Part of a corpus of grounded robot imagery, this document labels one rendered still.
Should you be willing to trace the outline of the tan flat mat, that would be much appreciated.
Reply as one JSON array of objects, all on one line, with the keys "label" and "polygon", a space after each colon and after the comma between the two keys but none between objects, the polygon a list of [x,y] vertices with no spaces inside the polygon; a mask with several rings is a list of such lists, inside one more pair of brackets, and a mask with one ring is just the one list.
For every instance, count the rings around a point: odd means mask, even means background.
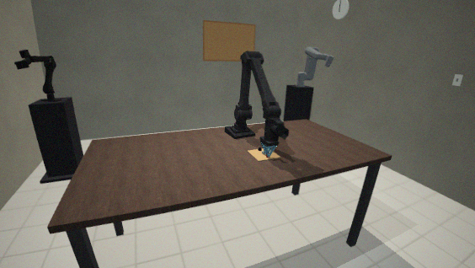
[{"label": "tan flat mat", "polygon": [[264,151],[264,149],[262,148],[261,151],[259,151],[258,149],[254,149],[254,150],[248,150],[248,152],[255,158],[257,159],[258,161],[264,161],[264,160],[269,160],[269,159],[274,159],[274,158],[280,158],[280,156],[278,154],[276,154],[275,152],[272,152],[272,154],[270,155],[270,157],[266,157],[265,154],[262,154],[262,151]]}]

